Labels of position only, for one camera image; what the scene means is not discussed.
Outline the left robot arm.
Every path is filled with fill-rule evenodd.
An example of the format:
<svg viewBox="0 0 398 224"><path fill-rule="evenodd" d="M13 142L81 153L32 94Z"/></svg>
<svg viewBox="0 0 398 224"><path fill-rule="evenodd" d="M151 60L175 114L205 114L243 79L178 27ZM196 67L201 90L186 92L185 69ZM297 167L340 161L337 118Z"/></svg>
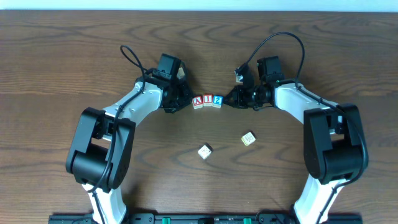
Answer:
<svg viewBox="0 0 398 224"><path fill-rule="evenodd" d="M188 106L193 93L184 63L162 54L157 68L143 71L134 88L115 104L80 116L67 156L66 170L90 196L96 223L127 218L121 183L130 165L134 133L152 112L175 113Z"/></svg>

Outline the red letter A block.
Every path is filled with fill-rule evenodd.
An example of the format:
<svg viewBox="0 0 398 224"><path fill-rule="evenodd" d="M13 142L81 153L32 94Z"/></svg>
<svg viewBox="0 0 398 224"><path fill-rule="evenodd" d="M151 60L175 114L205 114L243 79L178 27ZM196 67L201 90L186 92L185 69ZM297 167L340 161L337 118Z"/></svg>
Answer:
<svg viewBox="0 0 398 224"><path fill-rule="evenodd" d="M201 96L195 96L192 99L192 105L194 109L199 109L203 107L203 100Z"/></svg>

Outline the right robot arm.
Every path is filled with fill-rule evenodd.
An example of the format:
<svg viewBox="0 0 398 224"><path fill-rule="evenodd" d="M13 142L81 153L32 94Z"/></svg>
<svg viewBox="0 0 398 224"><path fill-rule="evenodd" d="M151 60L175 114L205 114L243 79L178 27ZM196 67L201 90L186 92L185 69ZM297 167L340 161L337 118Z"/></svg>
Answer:
<svg viewBox="0 0 398 224"><path fill-rule="evenodd" d="M343 187L356 182L368 166L359 109L308 91L297 78L286 79L278 57L257 61L260 83L247 63L235 70L237 85L224 103L238 109L277 108L303 124L303 156L308 179L286 223L327 223Z"/></svg>

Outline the red letter I block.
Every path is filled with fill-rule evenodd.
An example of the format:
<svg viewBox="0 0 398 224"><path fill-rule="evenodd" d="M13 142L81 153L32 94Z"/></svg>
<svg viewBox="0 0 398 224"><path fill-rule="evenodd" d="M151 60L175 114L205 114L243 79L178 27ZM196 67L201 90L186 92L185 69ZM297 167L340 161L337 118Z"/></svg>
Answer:
<svg viewBox="0 0 398 224"><path fill-rule="evenodd" d="M212 94L203 95L203 106L204 107L212 107L213 106L213 95Z"/></svg>

